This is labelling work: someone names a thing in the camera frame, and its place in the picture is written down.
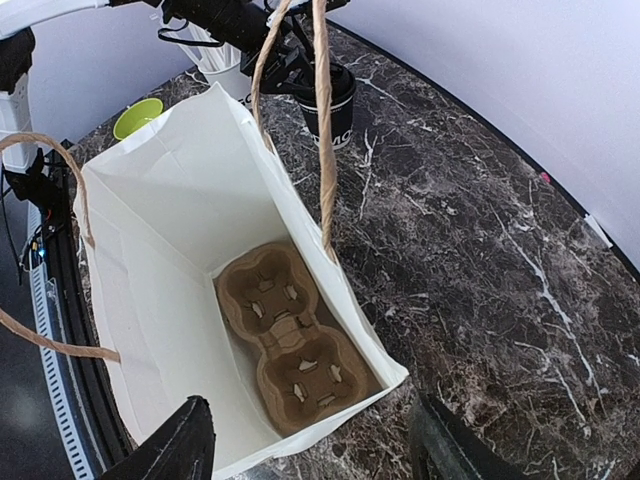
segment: black paper cup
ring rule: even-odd
[[[309,80],[300,74],[296,83],[309,85]],[[344,147],[351,140],[353,133],[353,99],[356,93],[356,78],[349,70],[337,64],[331,64],[331,138],[333,148]],[[310,94],[295,94],[293,98],[300,105],[307,128],[318,145],[320,129],[318,127],[318,107],[316,105],[315,90]]]

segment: black marble countertop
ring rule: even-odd
[[[312,449],[242,479],[409,479],[407,416],[435,393],[533,479],[620,479],[640,456],[640,289],[563,197],[451,98],[332,29],[358,78],[338,152],[335,246],[389,353],[411,372]],[[150,92],[207,88],[186,73]],[[266,124],[319,217],[316,149],[290,97]],[[115,119],[75,148],[115,143]]]

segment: brown twisted paper handle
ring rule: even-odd
[[[46,135],[31,132],[14,133],[0,140],[0,153],[13,145],[17,145],[18,143],[43,143],[53,148],[62,156],[66,164],[73,172],[73,175],[76,177],[76,181],[78,183],[78,194],[80,195],[83,208],[82,215],[84,217],[84,223],[87,226],[87,232],[85,235],[83,235],[84,240],[91,248],[95,248],[95,240],[93,239],[91,226],[89,224],[87,187],[84,181],[84,177],[82,176],[82,172],[80,171],[80,168],[78,168],[78,165],[76,164],[71,154],[52,138]],[[49,338],[43,337],[42,335],[38,335],[36,332],[28,329],[1,308],[0,323],[15,335],[18,335],[19,337],[33,343],[34,345],[49,348],[58,353],[62,353],[64,355],[69,355],[72,357],[101,358],[104,360],[111,360],[113,362],[120,363],[120,354],[118,352],[114,352],[113,350],[102,347],[80,347],[76,345],[68,345],[66,343],[56,342]]]
[[[273,48],[280,25],[289,9],[291,0],[282,0],[276,9],[271,30],[262,46],[253,75],[251,96],[253,115],[267,148],[273,152],[271,137],[264,131],[260,114],[260,81],[264,66]],[[318,105],[318,123],[320,127],[320,210],[322,212],[322,243],[329,258],[337,263],[337,257],[331,246],[331,227],[338,190],[338,172],[336,156],[331,139],[331,73],[329,59],[329,35],[326,21],[327,0],[313,0],[313,32],[316,52],[316,103]]]

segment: white wall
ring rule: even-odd
[[[77,141],[193,64],[157,39],[145,4],[85,10],[36,25],[30,74],[33,128]]]
[[[333,18],[498,127],[640,267],[638,0],[353,0]]]

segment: white paper bag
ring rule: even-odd
[[[324,252],[280,159],[264,147],[249,112],[218,85],[83,173],[96,241],[87,251],[96,326],[102,346],[122,357],[107,366],[120,415],[139,444],[188,396],[201,395],[217,435],[214,478],[227,478],[309,448],[407,376]],[[288,238],[383,391],[283,438],[262,406],[255,363],[225,330],[212,279],[249,250]]]

